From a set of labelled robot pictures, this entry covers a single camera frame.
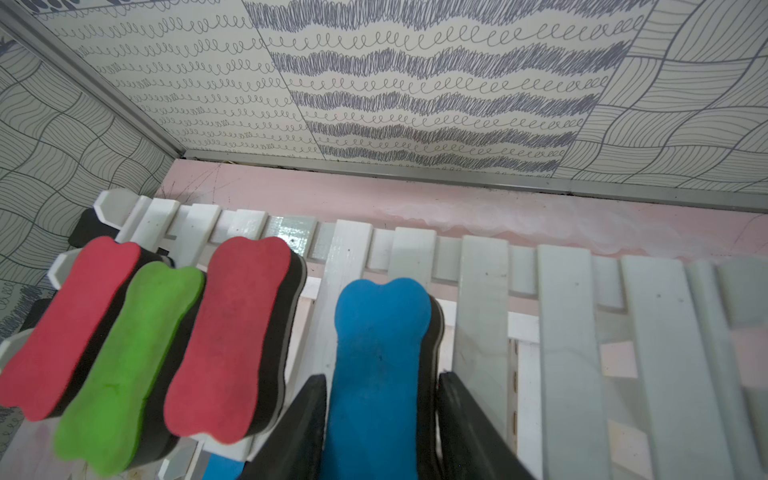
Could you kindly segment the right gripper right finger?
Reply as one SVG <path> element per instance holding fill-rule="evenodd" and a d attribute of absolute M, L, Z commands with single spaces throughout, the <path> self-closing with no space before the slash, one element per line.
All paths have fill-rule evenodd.
<path fill-rule="evenodd" d="M 531 479 L 453 372 L 439 375 L 437 409 L 446 479 Z"/>

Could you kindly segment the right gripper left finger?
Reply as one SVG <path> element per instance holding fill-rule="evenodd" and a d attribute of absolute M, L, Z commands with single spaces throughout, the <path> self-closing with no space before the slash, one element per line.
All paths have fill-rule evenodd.
<path fill-rule="evenodd" d="M 326 377 L 310 376 L 239 479 L 318 479 L 327 400 Z"/>

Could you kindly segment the shelf red eraser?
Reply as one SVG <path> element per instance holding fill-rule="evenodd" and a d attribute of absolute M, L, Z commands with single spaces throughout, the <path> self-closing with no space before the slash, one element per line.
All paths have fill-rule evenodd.
<path fill-rule="evenodd" d="M 278 237 L 234 237 L 215 250 L 186 351 L 165 397 L 171 433 L 234 444 L 276 422 L 306 277 L 304 259 Z"/>
<path fill-rule="evenodd" d="M 29 421 L 58 417 L 83 386 L 131 279 L 162 256 L 109 237 L 90 241 L 24 346 L 1 373 L 1 405 Z"/>

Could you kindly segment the shelf blue eraser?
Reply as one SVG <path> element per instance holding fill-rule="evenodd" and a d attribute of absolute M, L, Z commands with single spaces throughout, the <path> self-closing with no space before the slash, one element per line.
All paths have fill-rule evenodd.
<path fill-rule="evenodd" d="M 335 310 L 323 479 L 438 479 L 441 307 L 410 278 L 356 280 Z"/>
<path fill-rule="evenodd" d="M 237 480 L 245 463 L 212 454 L 204 471 L 203 480 Z"/>

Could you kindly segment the white wooden slatted shelf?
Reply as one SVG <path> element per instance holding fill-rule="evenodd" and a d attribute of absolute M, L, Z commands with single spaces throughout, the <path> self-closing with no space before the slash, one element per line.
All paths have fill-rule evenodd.
<path fill-rule="evenodd" d="M 125 189 L 96 199 L 106 236 L 162 256 L 171 268 L 208 263 L 226 240 L 278 237 L 300 255 L 298 298 L 276 422 L 234 444 L 178 437 L 157 461 L 102 477 L 63 461 L 62 415 L 25 417 L 1 464 L 5 479 L 202 478 L 212 454 L 252 461 L 305 381 L 327 380 L 334 318 L 356 280 L 410 278 L 439 304 L 444 330 L 436 380 L 453 372 L 531 479 L 763 479 L 767 475 L 767 262 L 718 263 L 596 256 L 582 248 L 518 247 L 429 229 L 322 224 L 266 212 L 184 205 Z"/>

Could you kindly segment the top shelf green eraser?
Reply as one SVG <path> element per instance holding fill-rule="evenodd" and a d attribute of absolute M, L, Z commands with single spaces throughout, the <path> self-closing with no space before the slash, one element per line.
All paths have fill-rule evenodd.
<path fill-rule="evenodd" d="M 163 408 L 206 283 L 195 267 L 141 267 L 80 391 L 54 435 L 55 455 L 102 477 L 167 455 L 178 441 Z"/>

